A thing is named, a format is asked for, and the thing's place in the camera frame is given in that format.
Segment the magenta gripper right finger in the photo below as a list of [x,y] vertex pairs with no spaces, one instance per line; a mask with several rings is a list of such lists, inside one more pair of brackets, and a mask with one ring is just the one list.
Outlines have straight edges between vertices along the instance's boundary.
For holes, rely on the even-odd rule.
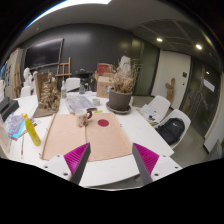
[[135,158],[143,184],[147,185],[152,183],[151,174],[159,159],[159,155],[137,143],[134,143],[132,146],[132,154]]

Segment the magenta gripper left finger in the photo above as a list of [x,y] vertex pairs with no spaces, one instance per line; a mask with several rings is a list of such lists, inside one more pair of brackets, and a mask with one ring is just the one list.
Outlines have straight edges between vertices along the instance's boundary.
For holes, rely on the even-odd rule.
[[86,143],[64,155],[64,159],[72,174],[70,179],[72,183],[76,185],[80,183],[90,152],[90,144]]

